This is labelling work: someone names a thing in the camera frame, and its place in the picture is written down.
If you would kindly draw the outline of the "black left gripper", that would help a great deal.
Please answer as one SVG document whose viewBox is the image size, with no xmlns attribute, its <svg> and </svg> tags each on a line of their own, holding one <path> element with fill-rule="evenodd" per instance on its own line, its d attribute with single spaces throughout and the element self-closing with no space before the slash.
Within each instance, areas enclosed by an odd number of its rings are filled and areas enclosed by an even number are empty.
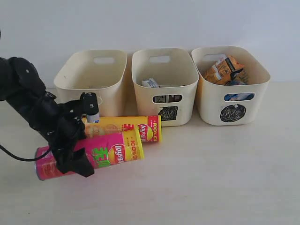
<svg viewBox="0 0 300 225">
<path fill-rule="evenodd" d="M 35 130 L 48 141 L 43 154 L 54 152 L 56 167 L 62 174 L 75 172 L 87 178 L 95 171 L 85 148 L 73 151 L 77 141 L 86 137 L 81 122 L 83 114 L 83 103 L 35 104 Z"/>
</svg>

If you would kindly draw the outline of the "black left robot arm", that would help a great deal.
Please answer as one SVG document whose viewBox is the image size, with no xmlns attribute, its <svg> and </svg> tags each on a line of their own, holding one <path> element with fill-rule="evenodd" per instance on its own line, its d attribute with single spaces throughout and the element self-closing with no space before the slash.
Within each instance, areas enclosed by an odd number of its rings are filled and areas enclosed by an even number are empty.
<svg viewBox="0 0 300 225">
<path fill-rule="evenodd" d="M 94 174 L 85 148 L 75 150 L 75 146 L 87 137 L 82 117 L 99 118 L 95 93 L 83 92 L 77 100 L 58 104 L 56 96 L 46 91 L 34 65 L 24 58 L 11 57 L 0 59 L 0 99 L 7 101 L 49 146 L 35 158 L 21 158 L 1 147 L 6 154 L 19 161 L 34 162 L 51 152 L 61 173 L 75 172 L 83 177 Z"/>
</svg>

